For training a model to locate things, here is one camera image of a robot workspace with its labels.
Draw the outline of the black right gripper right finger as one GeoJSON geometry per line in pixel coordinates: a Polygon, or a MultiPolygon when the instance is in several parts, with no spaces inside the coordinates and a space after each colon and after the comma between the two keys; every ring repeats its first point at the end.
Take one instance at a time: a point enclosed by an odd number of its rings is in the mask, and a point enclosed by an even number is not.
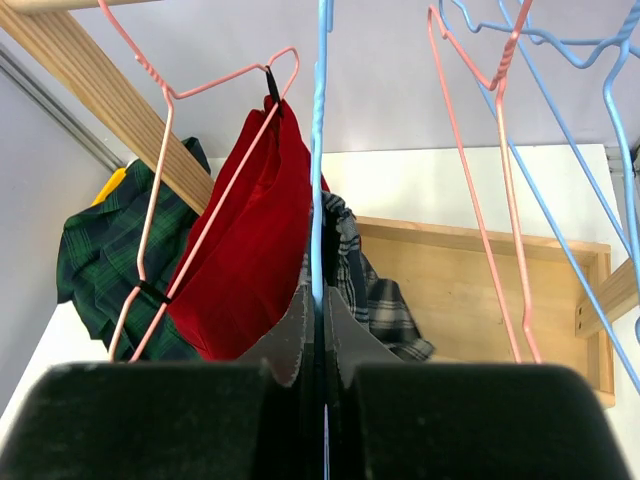
{"type": "Polygon", "coordinates": [[[559,365],[405,362],[325,300],[330,479],[626,479],[601,406],[559,365]]]}

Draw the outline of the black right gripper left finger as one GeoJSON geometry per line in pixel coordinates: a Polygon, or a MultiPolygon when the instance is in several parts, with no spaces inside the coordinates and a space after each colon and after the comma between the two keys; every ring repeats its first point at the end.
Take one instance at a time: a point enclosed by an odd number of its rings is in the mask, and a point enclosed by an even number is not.
{"type": "Polygon", "coordinates": [[[31,389],[5,479],[311,479],[307,287],[233,362],[68,363],[31,389]]]}

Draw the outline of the navy white plaid skirt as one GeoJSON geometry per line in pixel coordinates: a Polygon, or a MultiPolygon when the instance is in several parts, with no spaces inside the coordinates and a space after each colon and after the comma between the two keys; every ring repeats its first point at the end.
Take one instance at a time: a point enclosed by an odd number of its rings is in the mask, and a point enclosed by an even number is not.
{"type": "Polygon", "coordinates": [[[420,333],[399,284],[378,275],[362,249],[356,216],[337,194],[321,194],[325,282],[338,290],[354,320],[403,361],[423,363],[435,353],[420,333]]]}

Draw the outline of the red skirt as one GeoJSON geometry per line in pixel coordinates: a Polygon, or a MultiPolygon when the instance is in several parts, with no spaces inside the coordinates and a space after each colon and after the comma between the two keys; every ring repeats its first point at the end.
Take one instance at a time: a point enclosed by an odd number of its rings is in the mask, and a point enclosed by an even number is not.
{"type": "Polygon", "coordinates": [[[308,244],[311,157],[288,104],[246,117],[196,219],[167,311],[207,361],[234,360],[284,316],[308,244]]]}

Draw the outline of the dark green plaid skirt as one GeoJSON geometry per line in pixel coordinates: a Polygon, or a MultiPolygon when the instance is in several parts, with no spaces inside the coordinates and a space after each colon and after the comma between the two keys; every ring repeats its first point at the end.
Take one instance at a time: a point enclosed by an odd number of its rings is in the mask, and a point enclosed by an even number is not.
{"type": "MultiPolygon", "coordinates": [[[[154,172],[141,160],[126,169],[120,185],[96,206],[66,220],[57,260],[58,303],[71,301],[92,340],[108,349],[123,303],[138,283],[136,258],[154,172]]],[[[198,215],[161,183],[144,254],[146,281],[165,293],[198,215]]],[[[129,360],[160,302],[140,292],[120,334],[116,360],[129,360]]],[[[164,313],[139,360],[199,361],[201,356],[164,313]]]]}

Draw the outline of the blue hanger with dotted skirt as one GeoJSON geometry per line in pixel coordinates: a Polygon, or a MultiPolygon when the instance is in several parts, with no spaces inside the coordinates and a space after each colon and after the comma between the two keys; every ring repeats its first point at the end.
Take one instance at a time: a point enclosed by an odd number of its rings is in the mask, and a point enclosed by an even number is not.
{"type": "Polygon", "coordinates": [[[502,321],[516,307],[521,321],[474,357],[573,367],[611,405],[615,366],[628,389],[639,387],[639,338],[614,326],[639,312],[638,231],[621,226],[631,212],[612,203],[602,147],[572,136],[559,146],[514,144],[504,122],[505,77],[525,38],[543,43],[550,34],[532,28],[526,11],[501,30],[509,38],[499,78],[474,78],[499,144],[457,146],[434,196],[445,221],[475,219],[474,245],[489,275],[473,299],[502,321]]]}

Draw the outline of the blue hanger with plaid skirt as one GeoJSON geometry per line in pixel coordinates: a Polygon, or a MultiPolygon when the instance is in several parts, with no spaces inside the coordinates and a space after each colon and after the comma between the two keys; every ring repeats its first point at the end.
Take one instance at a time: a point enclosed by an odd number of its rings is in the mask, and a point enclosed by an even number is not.
{"type": "Polygon", "coordinates": [[[319,452],[319,477],[330,477],[329,426],[326,401],[326,360],[324,330],[324,279],[322,266],[322,155],[323,125],[327,86],[328,35],[333,29],[333,3],[320,1],[317,17],[317,60],[314,67],[314,98],[311,130],[311,198],[310,239],[311,293],[314,308],[314,413],[319,452]]]}

